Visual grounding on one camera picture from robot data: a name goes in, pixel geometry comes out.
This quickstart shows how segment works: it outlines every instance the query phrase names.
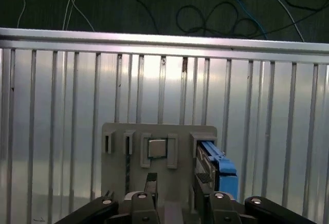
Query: vertical metal bar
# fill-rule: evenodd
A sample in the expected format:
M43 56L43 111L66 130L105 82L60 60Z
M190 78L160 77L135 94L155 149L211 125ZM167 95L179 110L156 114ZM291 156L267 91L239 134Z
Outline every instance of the vertical metal bar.
M192 125L195 122L195 106L196 106L196 86L197 86L197 64L198 58L194 60L194 74L193 74L193 114L192 114Z
M120 112L120 95L121 95L121 76L122 76L122 55L118 55L117 58L117 84L115 91L115 114L114 122L119 122Z
M3 116L3 98L4 98L4 87L3 87L3 78L4 78L4 50L0 48L0 177L2 176L2 133L3 133L3 123L2 123L2 116Z
M312 167L312 150L313 150L314 123L315 123L315 112L316 112L316 102L317 102L318 71L319 71L319 66L314 65L312 98L310 101L308 145L307 145L307 156L306 156L304 201L303 201L303 213L302 213L304 217L308 216L309 188L310 188L309 181L310 181L310 173Z
M293 66L291 69L290 98L289 98L289 112L288 112L288 126L287 126L287 140L286 140L286 156L285 156L285 162L284 162L283 189L282 189L282 206L285 208L287 207L287 204L288 204L289 174L290 174L290 161L291 161L291 142L293 139L294 109L295 109L296 71L297 71L297 64L293 63Z
M256 175L257 175L257 160L258 160L258 144L260 137L260 120L262 115L262 98L263 98L263 88L264 88L264 61L261 61L260 73L259 73L259 95L258 95L258 110L257 110L257 123L256 123L256 142L255 142L255 155L253 161L253 176L252 176L252 190L251 194L254 195L256 189Z
M324 99L323 104L325 107L327 107L327 92L329 90L329 65L326 67L326 73L325 73L325 83L324 83ZM323 142L327 143L327 135L328 133L324 133ZM327 176L325 180L325 193L324 193L324 209L323 209L323 223L329 223L329 150L328 150L328 156L327 156Z
M180 125L184 125L185 123L187 63L188 63L188 58L184 57L182 63L182 70L181 70L181 96L180 96L180 115L179 115Z
M144 56L140 55L138 60L136 123L140 123L142 118L141 114L142 114L142 99L143 99L143 77L144 77Z
M36 51L32 51L31 61L31 88L30 88L30 120L29 120L29 157L27 173L27 218L26 223L31 224L32 217L32 180L33 180L33 151L34 151L34 106L35 106L35 68Z
M95 86L94 86L94 109L93 109L93 138L92 138L92 164L91 164L91 184L90 184L90 200L95 199L94 177L95 177L95 147L98 131L98 104L99 104L99 81L100 81L100 58L101 54L96 55L95 59Z
M248 78L247 78L245 127L244 127L244 135L243 135L243 157L242 157L242 170L241 170L240 202L244 201L245 191L246 191L248 144L249 144L249 130L250 130L250 109L251 109L251 94L252 94L252 77L253 77L253 61L249 61Z
M11 224L11 191L12 191L12 142L14 123L14 89L15 89L15 50L10 54L10 89L9 89L9 119L8 119L8 166L7 166L7 224Z
M322 100L322 114L321 114L321 130L323 132L323 136L322 136L322 143L320 145L320 147L318 147L318 152L320 153L321 151L323 151L323 148L326 147L325 145L327 144L328 141L328 136L327 136L327 132L326 132L326 122L327 122L327 112L328 112L328 91L329 91L329 65L326 65L325 68L325 78L324 78L324 84L323 84L323 100ZM322 175L322 167L318 167L318 172L317 172L317 196L315 199L315 206L314 206L314 222L319 222L318 220L318 211L319 211L319 202L320 202L320 197L322 196L322 191L319 190L320 187L320 175ZM326 209L326 199L324 199L324 212L323 214L327 211Z
M127 109L127 123L129 123L130 116L130 101L132 92L132 69L133 69L133 55L129 55L129 65L128 65L128 109Z
M227 150L227 128L228 128L228 115L229 115L230 93L231 93L231 71L232 71L232 60L227 59L223 130L222 130L222 152L224 152L225 154L226 154L226 150Z
M262 191L261 191L263 197L266 197L266 191L267 191L269 150L270 150L270 142L271 142L271 123L272 123L272 110L273 110L273 94L274 94L274 75L275 75L275 63L271 62L270 80L269 80L269 88L268 88L266 130L265 130L263 182L262 182Z
M160 75L159 75L159 104L158 104L158 124L163 123L163 105L165 102L165 83L166 83L166 57L161 57Z
M66 79L67 79L67 52L64 53L63 56L63 70L62 70L62 89L61 95L63 97L63 109L61 113L63 114L63 136L62 136L62 148L60 150L60 164L61 164L61 178L60 178L60 186L59 186L59 193L60 193L60 212L59 212L59 219L62 219L63 214L63 184L64 184L64 143L65 143L65 105L66 105Z
M209 65L210 65L210 59L206 58L205 59L205 69L204 69L204 87L203 87L201 125L206 125L206 122L207 122L208 91L209 91Z
M48 175L48 224L52 223L52 200L53 200L53 151L54 151L54 119L55 119L55 100L56 100L56 72L58 52L54 51L52 55L52 73L51 73L51 104L50 104L50 139L49 139L49 175Z
M71 130L71 161L70 161L70 190L68 212L74 208L74 174L75 174L75 148L76 148L76 115L77 115L77 88L78 88L78 60L79 54L74 55L73 91L72 91L72 130Z

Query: black cable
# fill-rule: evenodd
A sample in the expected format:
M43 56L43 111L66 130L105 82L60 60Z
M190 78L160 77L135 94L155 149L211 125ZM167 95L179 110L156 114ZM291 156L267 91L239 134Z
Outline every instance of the black cable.
M157 34L160 34L160 31L159 31L159 29L158 29L158 27L156 25L155 19L154 19L153 15L152 15L151 11L149 10L149 8L141 0L134 0L134 1L138 2L139 4L141 4L142 7L146 10L146 12L149 14L149 16L150 16L150 18L152 20L152 23L154 25L154 29L155 29L156 33Z
M324 8L325 4L327 4L329 2L329 0L326 0L325 3L320 8L311 8L311 7L304 7L304 6L294 5L291 2L289 2L288 0L285 0L285 1L291 7L295 7L295 8L299 8L299 9L303 9L303 10L308 10L308 11L312 11L312 12L321 11Z
M207 22L210 18L210 16L212 15L212 13L220 6L222 5L229 5L231 6L231 8L233 9L234 13L235 13L235 20L234 23L232 25L232 27L228 30L228 31L218 31L215 29L211 29L207 27ZM202 24L196 27L192 27L190 29L185 29L183 28L183 26L179 23L179 17L180 17L180 13L185 10L185 9L192 9L193 11L195 11L198 16L200 17ZM235 30L238 26L239 23L241 23L242 21L249 21L252 22L253 26L254 26L254 32L253 33L249 33L249 34L239 34L239 33L235 33ZM204 15L202 14L202 12L200 11L200 9L198 9L196 6L193 5L186 5L186 6L182 6L181 8L179 8L179 10L176 13L176 25L177 27L185 34L191 34L191 33L196 33L199 31L203 31L203 36L206 35L206 32L209 32L211 34L213 34L214 36L219 36L219 37L233 37L233 38L250 38L251 36L253 36L255 33L257 33L259 31L259 27L258 25L255 23L255 21L253 21L250 18L242 18L239 19L239 12L236 8L236 6L230 2L220 2L218 4L216 4L211 11L209 12L209 14L207 15L207 17L204 17Z
M281 27L281 28L278 28L278 29L275 29L275 30L268 31L267 33L261 33L261 34L258 34L258 35L254 35L254 36L251 37L251 39L252 39L252 38L256 38L257 36L261 36L261 35L265 35L265 34L267 35L267 34L271 34L271 33L274 33L274 32L280 31L280 30L284 30L284 29L286 29L286 28L288 28L288 27L290 27L290 26L293 26L293 25L295 25L295 24L297 24L297 23L299 23L299 22L301 22L301 21L304 21L304 20L308 19L309 17L311 17L311 16L313 16L313 15L315 15L315 14L317 14L317 13L323 11L323 10L324 10L325 8L327 8L327 7L329 7L329 1L327 1L326 4L324 4L324 6L323 6L323 8L322 8L321 10L315 11L315 12L313 12L313 13L311 13L311 14L309 14L309 15L303 17L303 18L301 18L300 20L295 21L294 23L291 23L291 24L289 24L289 25L283 26L283 27Z

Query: blue plastic part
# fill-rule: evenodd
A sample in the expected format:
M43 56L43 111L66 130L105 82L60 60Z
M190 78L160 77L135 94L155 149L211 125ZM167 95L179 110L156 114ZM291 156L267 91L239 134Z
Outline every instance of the blue plastic part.
M237 190L239 187L239 180L236 175L236 168L229 159L210 141L202 142L205 150L210 154L210 161L218 162L219 171L219 189L220 192L231 194L234 199L237 199Z

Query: metal bracket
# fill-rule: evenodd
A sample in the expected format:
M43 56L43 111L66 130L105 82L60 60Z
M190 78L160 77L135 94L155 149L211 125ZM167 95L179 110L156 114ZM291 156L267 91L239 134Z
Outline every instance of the metal bracket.
M111 154L114 152L114 133L115 130L103 133L102 137L102 152Z
M151 133L142 133L140 137L140 166L143 168L150 168L151 160L148 157L148 146Z

